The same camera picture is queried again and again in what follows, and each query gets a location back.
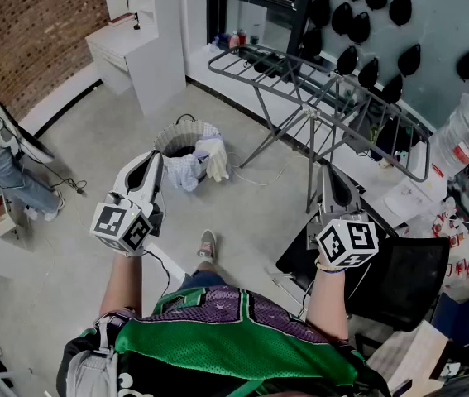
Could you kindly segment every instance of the denim shorts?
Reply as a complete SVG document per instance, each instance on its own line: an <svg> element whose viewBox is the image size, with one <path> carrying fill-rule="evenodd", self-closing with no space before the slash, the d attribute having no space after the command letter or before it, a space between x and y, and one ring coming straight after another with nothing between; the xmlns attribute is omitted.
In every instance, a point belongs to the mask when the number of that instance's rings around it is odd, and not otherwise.
<svg viewBox="0 0 469 397"><path fill-rule="evenodd" d="M178 291L188 288L214 287L215 285L228 285L221 276L209 270L196 270L192 276L186 275Z"/></svg>

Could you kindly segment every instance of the office chair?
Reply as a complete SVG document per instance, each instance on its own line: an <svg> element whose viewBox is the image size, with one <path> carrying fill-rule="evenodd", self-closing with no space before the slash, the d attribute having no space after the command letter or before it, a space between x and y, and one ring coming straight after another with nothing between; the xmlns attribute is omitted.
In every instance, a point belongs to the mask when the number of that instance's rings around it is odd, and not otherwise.
<svg viewBox="0 0 469 397"><path fill-rule="evenodd" d="M371 263L347 270L347 312L413 331L440 291L448 259L448 238L385 239Z"/></svg>

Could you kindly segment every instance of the drying rack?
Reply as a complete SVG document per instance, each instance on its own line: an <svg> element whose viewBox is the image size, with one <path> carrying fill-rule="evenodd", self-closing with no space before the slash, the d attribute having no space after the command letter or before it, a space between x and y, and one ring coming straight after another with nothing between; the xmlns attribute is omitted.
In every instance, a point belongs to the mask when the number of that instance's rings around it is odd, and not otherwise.
<svg viewBox="0 0 469 397"><path fill-rule="evenodd" d="M266 70L260 73L256 72L253 67L258 64L261 64L259 67L265 66ZM315 194L312 195L313 165L320 163L323 158L328 158L328 155L329 162L332 164L334 151L339 146L354 140L358 141L368 150L385 158L396 169L400 170L414 181L424 182L427 179L430 157L430 145L427 134L416 122L407 117L400 108L394 104L388 104L383 101L368 89L363 88L355 80L344 77L337 72L324 68L322 65L316 65L313 62L299 57L287 55L281 51L266 48L261 45L250 44L233 47L213 57L208 62L208 68L216 74L227 76L228 78L251 85L255 90L261 109L266 117L267 126L270 130L269 135L252 154L247 157L240 165L240 168L243 168L271 144L281 139L288 131L304 121L302 126L292 137L292 141L294 141L299 132L309 122L309 141L306 143L306 148L309 149L309 180L306 213L309 213L311 203L315 198ZM275 127L261 96L261 90L289 100L292 103L297 103L299 107L278 127ZM377 146L379 132L373 138L373 141L366 139L358 132L366 113L373 104L376 105L376 110L379 111L381 109L382 112L379 131L384 126L384 120L388 120L389 118L397 119L396 133L390 154ZM359 117L359 121L354 129L350 127L349 124L355 117ZM393 157L400 125L410 128L408 155L412 148L414 134L417 134L418 139L426 144L426 161L422 175L415 175L409 170L409 157L407 157L405 166ZM327 135L323 144L315 150L315 138L319 131L326 132ZM338 142L335 142L337 135L340 136L340 139ZM323 150L330 136L332 137L332 144L329 148Z"/></svg>

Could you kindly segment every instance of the bottle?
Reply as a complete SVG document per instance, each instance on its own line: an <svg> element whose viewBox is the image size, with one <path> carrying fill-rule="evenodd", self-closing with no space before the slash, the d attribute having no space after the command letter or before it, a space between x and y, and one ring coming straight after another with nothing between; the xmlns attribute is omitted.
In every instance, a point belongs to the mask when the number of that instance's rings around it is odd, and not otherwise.
<svg viewBox="0 0 469 397"><path fill-rule="evenodd" d="M228 38L228 48L231 49L237 45L240 45L240 37L237 35L237 31L234 31Z"/></svg>
<svg viewBox="0 0 469 397"><path fill-rule="evenodd" d="M252 34L251 34L251 44L257 45L258 42L260 41L260 37L258 36L258 32L260 30L260 24L255 23L252 26Z"/></svg>
<svg viewBox="0 0 469 397"><path fill-rule="evenodd" d="M241 30L237 34L239 40L240 40L240 45L244 45L247 43L247 33L244 30Z"/></svg>
<svg viewBox="0 0 469 397"><path fill-rule="evenodd" d="M433 168L453 178L469 164L469 94L430 139Z"/></svg>

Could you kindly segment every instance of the foot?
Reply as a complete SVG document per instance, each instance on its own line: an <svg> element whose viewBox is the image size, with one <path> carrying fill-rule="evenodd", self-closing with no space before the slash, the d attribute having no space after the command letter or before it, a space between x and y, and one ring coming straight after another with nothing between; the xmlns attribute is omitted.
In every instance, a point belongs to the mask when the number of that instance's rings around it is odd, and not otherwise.
<svg viewBox="0 0 469 397"><path fill-rule="evenodd" d="M37 211L34 208L26 206L24 212L32 221L37 220Z"/></svg>
<svg viewBox="0 0 469 397"><path fill-rule="evenodd" d="M209 229L201 236L201 247L197 254L209 263L214 263L216 260L216 237Z"/></svg>
<svg viewBox="0 0 469 397"><path fill-rule="evenodd" d="M45 220L47 222L52 222L54 219L56 219L60 210L65 207L65 199L61 197L61 191L55 189L52 194L55 195L58 199L60 199L60 205L58 206L58 209L55 212L45 213Z"/></svg>

